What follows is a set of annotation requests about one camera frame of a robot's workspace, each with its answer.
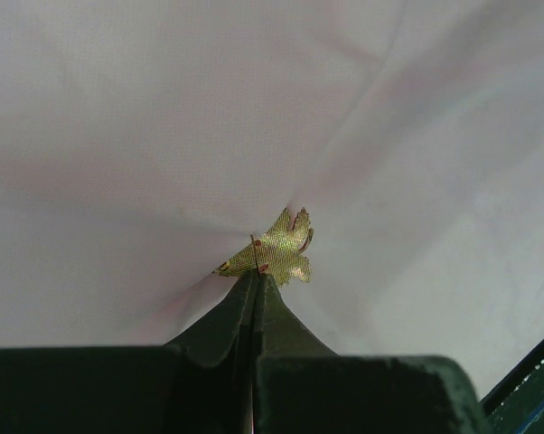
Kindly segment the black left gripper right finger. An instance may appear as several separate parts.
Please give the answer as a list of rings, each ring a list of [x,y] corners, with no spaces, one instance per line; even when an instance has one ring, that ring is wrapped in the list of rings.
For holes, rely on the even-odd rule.
[[[474,387],[437,355],[343,356],[259,279],[254,310],[257,433],[488,433]]]

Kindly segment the gold leaf brooch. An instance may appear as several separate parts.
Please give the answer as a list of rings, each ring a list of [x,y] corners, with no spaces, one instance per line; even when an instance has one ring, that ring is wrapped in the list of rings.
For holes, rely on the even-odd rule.
[[[284,209],[274,224],[248,246],[227,259],[212,273],[222,277],[241,277],[246,271],[256,269],[274,278],[277,285],[288,285],[298,279],[311,281],[311,264],[305,256],[314,237],[310,215],[306,208],[292,217]]]

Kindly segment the pink garment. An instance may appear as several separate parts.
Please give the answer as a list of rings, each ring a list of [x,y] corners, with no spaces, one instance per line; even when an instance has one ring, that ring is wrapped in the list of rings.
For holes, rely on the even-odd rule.
[[[306,209],[341,354],[544,337],[544,1],[0,1],[0,347],[162,344]]]

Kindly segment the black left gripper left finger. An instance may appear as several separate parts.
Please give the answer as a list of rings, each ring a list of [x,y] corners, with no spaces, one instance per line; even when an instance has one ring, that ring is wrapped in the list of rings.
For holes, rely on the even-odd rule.
[[[240,433],[258,283],[166,344],[0,348],[0,433]]]

